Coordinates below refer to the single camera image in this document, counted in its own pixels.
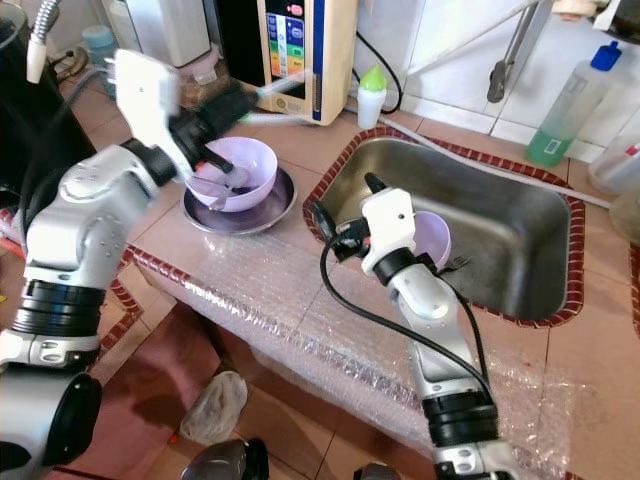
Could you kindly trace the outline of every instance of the metal sink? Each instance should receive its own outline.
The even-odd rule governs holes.
[[[570,209],[560,195],[477,171],[427,147],[377,138],[358,146],[322,197],[337,224],[360,216],[360,201],[371,194],[367,172],[409,191],[414,209],[447,221],[451,258],[471,258],[446,274],[465,297],[522,320],[561,309]]]

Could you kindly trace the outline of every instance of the light purple bowl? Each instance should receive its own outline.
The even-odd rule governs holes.
[[[249,181],[245,186],[257,188],[241,195],[231,194],[222,212],[241,212],[255,207],[267,196],[276,181],[278,172],[278,158],[275,152],[259,140],[246,137],[226,137],[207,144],[207,148],[234,165],[249,171]],[[223,175],[222,171],[213,165],[205,165],[197,172],[197,176],[215,182]],[[215,186],[205,182],[193,181],[189,189],[194,196],[207,206],[212,205],[217,197]]]
[[[436,268],[442,270],[451,255],[451,232],[447,222],[432,212],[416,212],[415,254],[428,253]]]

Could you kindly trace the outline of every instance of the power cord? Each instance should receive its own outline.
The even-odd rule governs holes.
[[[320,255],[320,276],[322,277],[322,283],[324,284],[325,288],[327,289],[327,291],[329,292],[329,294],[343,307],[345,307],[347,310],[352,311],[353,313],[355,313],[356,315],[359,315],[363,318],[366,318],[367,320],[370,320],[382,327],[385,327],[389,330],[393,330],[396,333],[399,333],[400,335],[403,335],[407,338],[409,338],[410,340],[413,340],[414,342],[418,342],[421,345],[424,345],[425,347],[434,350],[435,352],[439,353],[440,355],[442,355],[443,357],[447,358],[448,360],[456,363],[457,365],[459,365],[461,368],[463,368],[467,373],[469,373],[469,375],[471,375],[473,378],[476,379],[476,381],[480,384],[486,399],[488,402],[490,402],[491,404],[493,404],[493,399],[491,397],[491,388],[489,386],[489,382],[485,379],[485,377],[478,372],[472,365],[470,365],[469,363],[467,363],[466,361],[464,361],[462,358],[460,358],[458,355],[456,355],[455,353],[451,352],[450,350],[446,349],[445,347],[443,347],[442,345],[434,342],[433,340],[428,339],[427,337],[424,337],[422,335],[420,335],[419,333],[414,332],[413,330],[411,330],[410,328],[407,328],[403,325],[394,323],[390,320],[387,320],[384,317],[381,317],[379,315],[376,315],[375,313],[372,313],[368,310],[365,310],[362,307],[359,307],[358,305],[355,305],[351,302],[349,302],[347,299],[345,299],[342,295],[340,295],[340,293],[335,289],[335,287],[333,286],[333,284],[331,283],[331,280],[329,279],[329,274],[327,273],[327,257],[329,255],[329,251],[336,246],[340,241],[342,240],[342,236],[338,235],[335,238],[333,238],[329,243],[327,243],[324,248],[322,249],[322,254]]]
[[[427,267],[429,269],[429,271],[433,274],[434,277],[437,277],[440,280],[442,280],[444,283],[446,283],[449,286],[449,288],[451,288],[451,290],[453,290],[453,293],[455,294],[456,298],[458,299],[458,303],[460,303],[460,305],[462,305],[462,308],[464,309],[465,313],[467,314],[467,318],[469,319],[469,324],[471,325],[471,330],[473,331],[473,339],[474,339],[475,344],[476,344],[476,351],[478,352],[478,359],[479,359],[479,362],[480,362],[480,372],[482,373],[482,376],[484,377],[484,379],[488,383],[489,382],[489,370],[487,369],[487,361],[486,361],[485,355],[484,355],[484,346],[482,345],[482,336],[480,335],[480,329],[478,328],[478,322],[476,321],[476,317],[473,314],[473,311],[471,310],[471,307],[469,307],[469,302],[467,301],[466,298],[464,298],[460,294],[460,292],[458,290],[456,290],[456,288],[453,285],[451,285],[444,278],[442,278],[441,274],[438,272],[437,267],[433,263],[433,259],[429,256],[428,253],[425,252],[425,253],[422,253],[422,254],[418,255],[417,260],[418,260],[419,263],[422,263],[425,267]]]
[[[402,86],[400,85],[400,80],[398,79],[398,76],[396,75],[396,73],[393,71],[393,69],[391,68],[391,65],[389,65],[389,63],[385,60],[385,58],[382,56],[382,54],[380,54],[380,52],[378,52],[378,50],[376,50],[373,45],[371,45],[366,38],[364,38],[362,36],[362,34],[356,30],[356,37],[358,37],[358,39],[365,44],[365,46],[371,50],[371,52],[378,57],[378,60],[380,60],[382,62],[382,64],[385,66],[385,68],[387,69],[387,71],[389,72],[389,74],[391,75],[391,78],[393,78],[394,83],[396,84],[396,88],[398,89],[398,101],[396,102],[395,106],[391,109],[391,110],[382,110],[382,113],[384,113],[385,115],[389,115],[391,113],[397,112],[398,110],[400,110],[400,105],[402,104]],[[354,75],[354,77],[356,77],[358,79],[358,83],[360,83],[360,76],[358,75],[358,72],[356,72],[355,69],[352,69],[352,73]]]
[[[42,205],[43,198],[46,197],[43,193],[43,189],[40,188],[42,182],[36,184],[37,175],[40,173],[41,163],[44,158],[46,158],[47,144],[49,140],[54,136],[58,127],[60,126],[61,121],[64,119],[65,115],[69,113],[73,104],[78,100],[80,93],[86,88],[91,80],[93,80],[96,76],[101,74],[106,74],[107,70],[104,68],[94,68],[89,71],[84,77],[78,81],[76,86],[71,90],[71,94],[69,98],[64,101],[58,111],[55,113],[49,125],[42,133],[38,144],[34,149],[34,153],[31,157],[31,161],[29,162],[29,166],[27,167],[27,171],[25,172],[24,180],[22,181],[22,187],[20,190],[20,201],[19,201],[19,211],[20,211],[20,223],[22,227],[22,250],[26,256],[27,254],[27,231],[29,230],[29,225],[31,225],[31,221],[35,216],[44,208],[45,205]],[[56,173],[58,177],[61,177],[61,174],[54,170],[53,173]],[[43,182],[48,184],[52,183],[55,178],[53,173],[45,177]],[[38,204],[32,205],[32,200],[34,199],[34,193],[36,191],[41,192],[36,196],[38,199]]]

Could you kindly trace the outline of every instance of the green liquid bottle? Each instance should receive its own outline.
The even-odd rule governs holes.
[[[527,147],[527,159],[553,167],[562,161],[582,126],[609,87],[608,72],[622,52],[618,42],[603,45],[591,62],[580,62]]]
[[[527,147],[527,159],[537,165],[552,167],[562,161],[572,141],[560,140],[538,130]]]

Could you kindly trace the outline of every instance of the control panel display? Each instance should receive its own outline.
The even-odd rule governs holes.
[[[304,17],[302,9],[296,5],[287,8],[289,15],[267,12],[269,34],[269,54],[271,56],[271,77],[273,81],[288,77],[304,70]],[[288,95],[304,99],[304,82],[287,92]]]

